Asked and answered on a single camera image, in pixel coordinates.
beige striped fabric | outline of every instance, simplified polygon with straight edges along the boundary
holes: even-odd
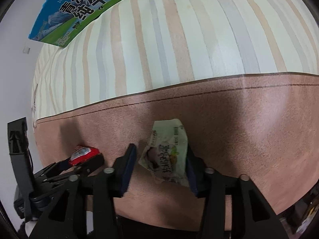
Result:
[[[44,44],[34,120],[117,96],[246,73],[318,74],[302,0],[122,0],[67,48]]]

green snack bag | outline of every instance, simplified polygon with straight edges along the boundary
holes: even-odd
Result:
[[[151,171],[155,181],[189,186],[185,173],[188,140],[179,119],[155,121],[140,165]]]

red snack package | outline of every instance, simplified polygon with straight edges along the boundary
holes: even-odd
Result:
[[[75,152],[70,157],[69,164],[74,166],[98,154],[99,150],[96,148],[77,146]]]

black clamp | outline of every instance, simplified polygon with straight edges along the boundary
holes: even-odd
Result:
[[[243,174],[224,176],[187,152],[186,173],[197,198],[205,198],[198,239],[223,239],[225,195],[232,195],[232,239],[288,239],[275,212],[257,186]]]
[[[19,217],[25,218],[26,222],[41,216],[52,197],[60,191],[71,175],[86,177],[104,164],[103,155],[99,154],[75,165],[73,170],[61,174],[72,167],[69,164],[70,158],[68,158],[50,164],[33,174],[28,149],[26,118],[8,123],[8,143],[13,172],[17,181],[14,208]]]
[[[136,162],[136,146],[130,144],[125,155],[96,176],[71,175],[43,211],[30,239],[86,238],[85,197],[93,195],[93,224],[96,239],[121,238],[113,198],[127,191]]]

brown border line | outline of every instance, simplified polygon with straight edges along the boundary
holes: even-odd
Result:
[[[112,101],[112,100],[115,100],[115,99],[122,99],[122,98],[127,98],[127,97],[131,97],[131,96],[135,96],[135,95],[148,94],[148,93],[152,93],[152,92],[156,92],[156,91],[166,90],[166,89],[170,89],[170,88],[176,88],[176,87],[185,86],[185,85],[191,85],[191,84],[202,83],[202,82],[207,82],[207,81],[214,81],[214,80],[221,80],[221,79],[235,79],[235,78],[240,78],[240,77],[260,77],[260,76],[264,77],[264,76],[278,76],[278,75],[300,75],[300,76],[319,77],[319,75],[316,75],[316,74],[300,73],[300,72],[276,72],[276,73],[261,73],[261,74],[260,73],[249,73],[249,74],[237,74],[237,75],[230,75],[230,76],[213,77],[213,78],[207,78],[207,79],[191,81],[191,82],[187,82],[187,83],[179,83],[179,84],[175,84],[175,85],[165,86],[165,87],[153,89],[153,90],[150,90],[150,91],[134,93],[134,94],[128,94],[128,95],[123,95],[123,96],[119,96],[119,97],[115,97],[115,98],[110,98],[110,99],[107,99],[107,100],[104,100],[104,101],[99,101],[99,102],[96,102],[96,103],[93,103],[93,104],[90,104],[90,105],[86,105],[86,106],[83,106],[83,107],[80,107],[80,108],[76,108],[76,109],[73,109],[73,110],[70,110],[70,111],[62,112],[62,113],[59,113],[57,115],[52,115],[52,116],[40,118],[40,119],[38,119],[36,121],[45,120],[47,118],[56,117],[56,116],[59,116],[59,115],[65,114],[65,113],[69,113],[69,112],[72,112],[72,111],[75,111],[75,110],[84,109],[86,107],[90,107],[90,106],[93,106],[93,105],[96,105],[96,104]],[[265,86],[265,87],[259,87],[259,88],[271,88],[271,86]],[[89,114],[89,113],[94,113],[94,112],[87,112],[87,113],[83,113],[83,114],[79,114],[79,115],[74,115],[74,116],[71,116],[71,117],[77,117],[77,116],[85,115],[85,114]],[[71,117],[53,119],[53,120],[62,120],[62,119],[68,119],[68,118],[71,118]],[[45,123],[45,122],[49,122],[49,121],[53,121],[53,120],[43,121],[43,122],[39,122],[37,124]]]
[[[144,102],[138,102],[138,103],[131,103],[131,104],[125,104],[125,105],[120,105],[120,106],[114,106],[114,107],[110,107],[110,108],[105,108],[105,109],[101,109],[101,110],[96,110],[96,111],[92,111],[92,112],[87,112],[87,113],[82,113],[82,114],[78,114],[78,115],[73,115],[73,116],[69,116],[69,117],[65,117],[65,118],[60,118],[60,119],[52,119],[52,120],[47,120],[47,121],[42,121],[39,122],[37,124],[41,124],[41,123],[46,123],[46,122],[51,122],[51,121],[55,121],[55,120],[64,120],[64,119],[69,119],[72,117],[78,117],[78,116],[82,116],[82,115],[87,115],[87,114],[91,114],[91,113],[96,113],[96,112],[101,112],[101,111],[105,111],[105,110],[111,110],[111,109],[116,109],[116,108],[121,108],[121,107],[126,107],[126,106],[134,106],[134,105],[139,105],[139,104],[145,104],[145,103],[151,103],[151,102],[159,102],[159,101],[165,101],[165,100],[172,100],[172,99],[179,99],[179,98],[185,98],[185,97],[192,97],[192,96],[197,96],[197,95],[204,95],[204,94],[213,94],[213,93],[219,93],[219,92],[229,92],[229,91],[239,91],[239,90],[252,90],[252,89],[262,89],[262,88],[275,88],[275,87],[290,87],[290,86],[319,86],[319,84],[278,84],[278,85],[265,85],[265,86],[256,86],[256,87],[246,87],[246,88],[233,88],[233,89],[223,89],[223,90],[218,90],[218,91],[210,91],[210,92],[202,92],[202,93],[195,93],[195,94],[188,94],[188,95],[182,95],[182,96],[175,96],[175,97],[169,97],[169,98],[164,98],[164,99],[157,99],[157,100],[151,100],[151,101],[144,101]],[[149,93],[149,92],[143,92],[143,93],[139,93],[139,94],[133,94],[134,95],[140,95],[140,94],[145,94],[145,93]]]

